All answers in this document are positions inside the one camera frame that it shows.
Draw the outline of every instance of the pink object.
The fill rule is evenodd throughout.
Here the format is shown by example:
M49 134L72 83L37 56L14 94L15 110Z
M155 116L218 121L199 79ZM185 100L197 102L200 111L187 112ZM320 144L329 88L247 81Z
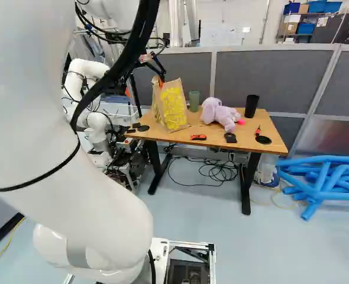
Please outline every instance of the pink object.
M224 126L227 133L235 131L235 122L241 118L241 115L235 108L222 106L222 101L217 98L207 98L202 103L201 120L205 124L216 121Z

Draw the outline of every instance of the wooden table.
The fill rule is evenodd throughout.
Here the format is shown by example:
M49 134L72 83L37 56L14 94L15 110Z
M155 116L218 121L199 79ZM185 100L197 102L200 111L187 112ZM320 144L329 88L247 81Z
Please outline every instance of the wooden table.
M244 114L244 108L237 108L240 114ZM169 133L158 124L151 110L144 114L141 119L141 125L148 125L150 129L146 132L126 133L126 137L144 139L144 148L150 156L151 164L155 171L149 194L155 194L157 185L166 167L172 158L171 154L167 154L164 162L160 164L159 151L156 141L166 141L171 143L181 143L190 145L199 145L205 147L216 147L221 149L240 150L251 152L248 166L244 169L240 166L241 177L241 202L243 214L249 215L251 212L249 189L254 179L254 174L257 168L258 161L262 153L277 154L287 156L287 148L277 132L276 127L272 123L269 114L265 109L257 109L253 118L244 118L245 125L236 126L234 134L237 138L237 143L227 143L224 137L224 128L220 124L213 122L212 124L204 124L199 117L201 116L201 108L198 112L190 112L188 114L188 122L190 127ZM255 131L260 126L261 134L272 140L269 145L260 144L255 140ZM205 141L192 141L191 135L205 134Z

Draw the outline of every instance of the green cup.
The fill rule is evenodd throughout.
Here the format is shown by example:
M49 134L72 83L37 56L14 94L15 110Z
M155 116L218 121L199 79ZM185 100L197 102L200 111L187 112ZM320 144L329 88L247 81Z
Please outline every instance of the green cup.
M189 91L189 101L191 112L198 112L199 98L201 97L201 93L199 91Z

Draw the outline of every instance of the black strap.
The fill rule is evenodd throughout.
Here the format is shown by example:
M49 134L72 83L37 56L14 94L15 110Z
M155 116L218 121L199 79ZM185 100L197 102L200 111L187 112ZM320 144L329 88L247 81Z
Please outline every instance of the black strap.
M53 175L54 173L56 173L58 170L60 170L62 167L64 167L66 164L68 164L71 159L74 158L74 156L78 153L80 149L80 140L79 138L77 138L77 146L76 148L74 149L74 151L71 153L71 155L69 155L68 158L66 158L62 163L60 163L58 166L54 167L52 170L50 170L49 172L39 176L39 177L36 177L35 179L32 179L32 180L29 180L28 182L24 182L24 183L21 183L20 185L14 185L14 186L10 186L8 188L0 188L0 192L8 192L8 191L14 191L16 189L21 189L21 188L25 188L27 186L30 186L34 183L37 183L37 182L40 182L41 180Z

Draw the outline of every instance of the paper bag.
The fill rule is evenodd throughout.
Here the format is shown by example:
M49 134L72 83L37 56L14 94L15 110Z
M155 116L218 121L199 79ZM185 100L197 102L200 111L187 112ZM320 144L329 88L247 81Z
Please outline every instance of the paper bag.
M169 132L188 127L188 109L181 79L161 83L155 76L152 83L152 110L156 121Z

